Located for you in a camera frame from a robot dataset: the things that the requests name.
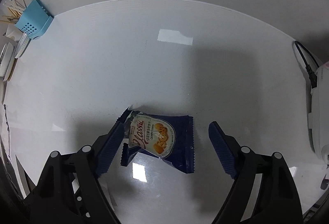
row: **white circular joint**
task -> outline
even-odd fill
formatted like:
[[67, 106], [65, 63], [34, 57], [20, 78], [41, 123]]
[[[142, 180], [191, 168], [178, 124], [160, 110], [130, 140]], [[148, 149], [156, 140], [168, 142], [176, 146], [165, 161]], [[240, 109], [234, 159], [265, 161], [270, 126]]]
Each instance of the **white circular joint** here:
[[50, 157], [55, 158], [57, 155], [58, 155], [58, 152], [53, 151], [53, 152], [51, 152]]
[[282, 154], [281, 153], [274, 153], [274, 157], [276, 158], [276, 159], [281, 159], [282, 158]]
[[90, 145], [85, 145], [82, 147], [82, 151], [84, 153], [90, 152], [91, 149], [92, 149], [92, 147]]
[[241, 151], [242, 151], [243, 153], [250, 153], [250, 148], [247, 147], [247, 146], [242, 146], [242, 147], [241, 147]]

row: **table surface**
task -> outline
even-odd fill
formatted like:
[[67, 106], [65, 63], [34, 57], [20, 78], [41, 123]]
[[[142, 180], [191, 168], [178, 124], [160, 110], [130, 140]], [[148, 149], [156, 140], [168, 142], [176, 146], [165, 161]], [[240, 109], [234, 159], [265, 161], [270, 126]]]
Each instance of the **table surface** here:
[[121, 167], [119, 149], [104, 180], [122, 223], [211, 223], [232, 185], [208, 139], [212, 121], [256, 153], [281, 152], [305, 212], [324, 193], [327, 166], [310, 144], [310, 94], [292, 42], [248, 15], [190, 0], [112, 0], [57, 15], [7, 86], [11, 159], [37, 183], [51, 151], [92, 144], [128, 106], [189, 114], [194, 174], [143, 154], [133, 160], [141, 166]]

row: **utensil holder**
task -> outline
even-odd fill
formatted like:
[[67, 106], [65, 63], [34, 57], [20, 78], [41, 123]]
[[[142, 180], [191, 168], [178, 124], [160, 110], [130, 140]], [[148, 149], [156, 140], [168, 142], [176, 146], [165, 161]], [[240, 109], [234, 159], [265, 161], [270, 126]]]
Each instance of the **utensil holder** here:
[[52, 20], [53, 17], [49, 15], [41, 1], [32, 0], [15, 26], [31, 39], [36, 39], [46, 32]]

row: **white bowl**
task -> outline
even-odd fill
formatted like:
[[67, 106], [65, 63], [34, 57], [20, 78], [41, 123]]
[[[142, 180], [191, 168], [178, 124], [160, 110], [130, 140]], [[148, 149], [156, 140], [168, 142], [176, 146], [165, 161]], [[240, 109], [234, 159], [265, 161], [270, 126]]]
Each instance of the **white bowl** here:
[[14, 46], [11, 43], [5, 44], [0, 55], [0, 77], [5, 76], [13, 53]]

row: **blue gripper pad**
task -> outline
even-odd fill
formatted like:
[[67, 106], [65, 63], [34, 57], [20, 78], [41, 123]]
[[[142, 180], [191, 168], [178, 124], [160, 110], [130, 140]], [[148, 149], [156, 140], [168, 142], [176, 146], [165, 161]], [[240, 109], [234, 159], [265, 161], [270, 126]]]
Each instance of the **blue gripper pad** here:
[[235, 157], [214, 123], [209, 125], [208, 134], [225, 173], [229, 174], [231, 178], [236, 179], [238, 172], [235, 168]]
[[112, 135], [108, 137], [103, 148], [96, 157], [97, 167], [95, 169], [95, 174], [100, 177], [102, 174], [106, 173], [116, 155], [118, 148], [124, 137], [124, 126], [123, 123], [119, 123]]

